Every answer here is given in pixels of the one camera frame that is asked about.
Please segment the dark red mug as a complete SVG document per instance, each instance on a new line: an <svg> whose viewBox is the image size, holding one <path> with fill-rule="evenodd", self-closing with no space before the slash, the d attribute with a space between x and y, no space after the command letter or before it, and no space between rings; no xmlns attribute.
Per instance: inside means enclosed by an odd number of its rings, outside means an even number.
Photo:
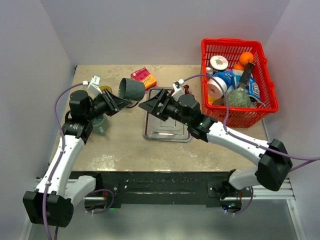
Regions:
<svg viewBox="0 0 320 240"><path fill-rule="evenodd" d="M184 90L185 95L191 94L190 86L188 84L184 85L182 88Z"/></svg>

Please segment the yellow mug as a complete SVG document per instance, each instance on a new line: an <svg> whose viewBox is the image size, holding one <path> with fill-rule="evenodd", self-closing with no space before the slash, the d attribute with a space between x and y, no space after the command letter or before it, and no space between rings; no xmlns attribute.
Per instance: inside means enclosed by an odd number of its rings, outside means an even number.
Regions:
<svg viewBox="0 0 320 240"><path fill-rule="evenodd" d="M107 86L107 85L103 85L103 86L100 86L99 87L100 88L100 90L103 92L103 91L106 91L106 90L108 90L109 92L113 92L113 90L112 90L112 88L111 87L109 87L109 86Z"/></svg>

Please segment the teal green mug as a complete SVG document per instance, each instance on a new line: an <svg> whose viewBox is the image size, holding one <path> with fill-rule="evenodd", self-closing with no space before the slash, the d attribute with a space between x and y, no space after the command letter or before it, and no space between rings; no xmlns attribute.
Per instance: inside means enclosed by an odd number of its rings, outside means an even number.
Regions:
<svg viewBox="0 0 320 240"><path fill-rule="evenodd" d="M109 127L109 121L106 116L100 115L91 121L92 132L95 134L105 135Z"/></svg>

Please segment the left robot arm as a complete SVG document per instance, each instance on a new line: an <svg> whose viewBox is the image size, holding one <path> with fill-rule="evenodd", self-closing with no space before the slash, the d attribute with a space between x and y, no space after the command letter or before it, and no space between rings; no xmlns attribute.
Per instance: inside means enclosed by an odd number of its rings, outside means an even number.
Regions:
<svg viewBox="0 0 320 240"><path fill-rule="evenodd" d="M99 196L104 184L92 176L81 176L67 186L69 177L80 152L93 130L92 121L102 115L113 116L131 105L104 90L95 98L87 91L71 93L69 114L62 126L62 135L53 160L34 191L26 191L23 204L33 224L65 228L69 225L75 207L89 193Z"/></svg>

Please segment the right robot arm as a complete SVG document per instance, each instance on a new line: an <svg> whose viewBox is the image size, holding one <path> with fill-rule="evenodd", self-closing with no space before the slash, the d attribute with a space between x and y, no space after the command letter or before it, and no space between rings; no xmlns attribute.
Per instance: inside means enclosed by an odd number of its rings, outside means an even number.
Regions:
<svg viewBox="0 0 320 240"><path fill-rule="evenodd" d="M200 103L192 94L175 99L162 89L138 106L162 121L176 120L184 124L195 139L225 147L254 164L252 168L231 170L227 178L215 184L213 189L221 195L233 197L243 188L257 185L276 192L293 166L281 141L259 140L225 127L202 113Z"/></svg>

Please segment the dark grey mug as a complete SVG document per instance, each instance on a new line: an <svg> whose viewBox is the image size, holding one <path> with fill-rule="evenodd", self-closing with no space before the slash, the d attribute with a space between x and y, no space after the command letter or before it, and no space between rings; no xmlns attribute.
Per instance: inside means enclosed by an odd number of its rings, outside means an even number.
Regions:
<svg viewBox="0 0 320 240"><path fill-rule="evenodd" d="M118 88L118 96L122 99L139 102L145 96L146 88L143 82L130 78L122 78Z"/></svg>

